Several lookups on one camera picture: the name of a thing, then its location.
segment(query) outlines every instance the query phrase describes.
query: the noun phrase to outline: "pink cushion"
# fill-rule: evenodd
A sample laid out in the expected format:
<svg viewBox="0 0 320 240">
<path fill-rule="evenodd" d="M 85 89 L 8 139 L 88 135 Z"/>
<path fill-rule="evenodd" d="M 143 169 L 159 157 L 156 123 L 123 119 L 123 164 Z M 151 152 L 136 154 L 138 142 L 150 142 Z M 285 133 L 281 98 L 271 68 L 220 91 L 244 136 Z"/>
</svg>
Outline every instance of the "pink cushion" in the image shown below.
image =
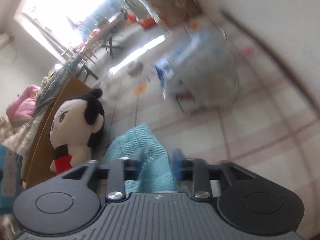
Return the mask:
<svg viewBox="0 0 320 240">
<path fill-rule="evenodd" d="M 18 98 L 10 103 L 6 110 L 10 122 L 16 118 L 32 119 L 36 107 L 36 94 L 39 90 L 38 86 L 28 86 Z"/>
</svg>

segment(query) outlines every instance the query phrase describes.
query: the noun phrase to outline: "plastic wrap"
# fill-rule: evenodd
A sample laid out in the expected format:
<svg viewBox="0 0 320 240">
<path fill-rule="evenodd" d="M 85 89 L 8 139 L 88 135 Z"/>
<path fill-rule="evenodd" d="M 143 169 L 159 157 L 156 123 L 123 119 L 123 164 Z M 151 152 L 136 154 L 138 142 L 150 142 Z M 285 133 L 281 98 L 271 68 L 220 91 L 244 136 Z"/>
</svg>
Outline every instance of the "plastic wrap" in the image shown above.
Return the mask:
<svg viewBox="0 0 320 240">
<path fill-rule="evenodd" d="M 52 99 L 59 92 L 65 82 L 79 70 L 78 64 L 81 62 L 80 53 L 73 55 L 60 70 L 47 82 L 44 89 L 38 94 L 36 99 L 36 109 L 33 112 L 33 118 L 37 117 L 50 104 Z"/>
<path fill-rule="evenodd" d="M 233 101 L 238 76 L 228 41 L 222 30 L 208 26 L 189 31 L 172 52 L 156 62 L 165 96 L 192 98 L 204 107 Z"/>
</svg>

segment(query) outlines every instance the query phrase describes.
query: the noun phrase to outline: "clear plastic bag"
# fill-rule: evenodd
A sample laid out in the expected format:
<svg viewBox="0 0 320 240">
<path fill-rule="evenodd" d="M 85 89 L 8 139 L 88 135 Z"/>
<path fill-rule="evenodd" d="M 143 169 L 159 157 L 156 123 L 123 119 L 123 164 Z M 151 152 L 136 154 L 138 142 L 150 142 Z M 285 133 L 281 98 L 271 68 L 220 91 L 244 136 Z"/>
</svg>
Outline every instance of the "clear plastic bag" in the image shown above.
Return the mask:
<svg viewBox="0 0 320 240">
<path fill-rule="evenodd" d="M 189 31 L 177 47 L 156 62 L 165 96 L 188 95 L 198 106 L 230 104 L 238 75 L 222 30 L 208 25 Z"/>
</svg>

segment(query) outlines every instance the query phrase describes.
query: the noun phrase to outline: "red object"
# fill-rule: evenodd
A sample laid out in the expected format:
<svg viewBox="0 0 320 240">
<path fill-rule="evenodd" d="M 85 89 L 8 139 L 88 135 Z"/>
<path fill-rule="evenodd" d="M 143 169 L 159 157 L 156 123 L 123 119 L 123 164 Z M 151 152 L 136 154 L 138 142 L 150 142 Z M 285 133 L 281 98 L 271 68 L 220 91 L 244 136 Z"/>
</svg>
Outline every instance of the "red object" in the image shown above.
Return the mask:
<svg viewBox="0 0 320 240">
<path fill-rule="evenodd" d="M 177 95 L 177 98 L 179 98 L 179 99 L 190 99 L 190 98 L 194 98 L 193 97 L 193 95 L 191 94 L 191 92 L 190 91 L 188 91 L 188 92 L 184 92 L 184 93 L 180 93 L 180 94 L 178 94 Z"/>
<path fill-rule="evenodd" d="M 243 49 L 242 51 L 244 56 L 252 56 L 254 53 L 254 48 L 253 47 L 247 47 L 245 49 Z"/>
<path fill-rule="evenodd" d="M 150 29 L 151 27 L 157 25 L 153 18 L 145 18 L 139 22 L 139 24 L 145 29 Z"/>
<path fill-rule="evenodd" d="M 136 17 L 132 14 L 127 14 L 127 19 L 129 20 L 130 23 L 135 23 L 137 21 Z"/>
<path fill-rule="evenodd" d="M 58 158 L 57 160 L 56 159 L 54 160 L 54 164 L 56 165 L 57 175 L 72 169 L 72 166 L 70 164 L 71 158 L 72 157 L 68 155 L 65 157 Z"/>
<path fill-rule="evenodd" d="M 90 32 L 90 36 L 94 37 L 100 32 L 100 29 L 94 29 L 92 32 Z"/>
</svg>

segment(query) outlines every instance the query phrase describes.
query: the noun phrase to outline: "stuffed doll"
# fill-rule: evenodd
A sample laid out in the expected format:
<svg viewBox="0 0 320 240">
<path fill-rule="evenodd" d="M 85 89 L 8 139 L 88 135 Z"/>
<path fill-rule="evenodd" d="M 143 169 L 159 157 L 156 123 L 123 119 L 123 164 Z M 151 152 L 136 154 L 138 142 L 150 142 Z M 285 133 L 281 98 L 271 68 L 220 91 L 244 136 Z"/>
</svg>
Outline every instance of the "stuffed doll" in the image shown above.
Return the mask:
<svg viewBox="0 0 320 240">
<path fill-rule="evenodd" d="M 91 159 L 102 139 L 104 110 L 98 100 L 101 89 L 64 102 L 57 110 L 50 132 L 55 149 L 50 169 L 57 174 Z"/>
</svg>

